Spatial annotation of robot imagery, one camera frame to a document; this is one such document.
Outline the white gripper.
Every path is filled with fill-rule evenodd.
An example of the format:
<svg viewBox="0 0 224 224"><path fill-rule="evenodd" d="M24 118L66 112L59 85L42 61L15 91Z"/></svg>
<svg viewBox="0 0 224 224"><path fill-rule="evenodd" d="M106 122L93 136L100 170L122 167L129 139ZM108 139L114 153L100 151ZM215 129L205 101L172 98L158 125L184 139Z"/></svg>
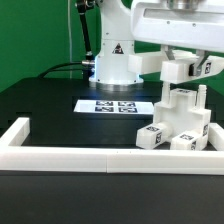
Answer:
<svg viewBox="0 0 224 224"><path fill-rule="evenodd" d="M169 60L173 47L199 49L189 66L190 76L200 76L209 52L224 53L224 0L193 0L184 9L175 0L133 0L131 32L135 40L161 44Z"/></svg>

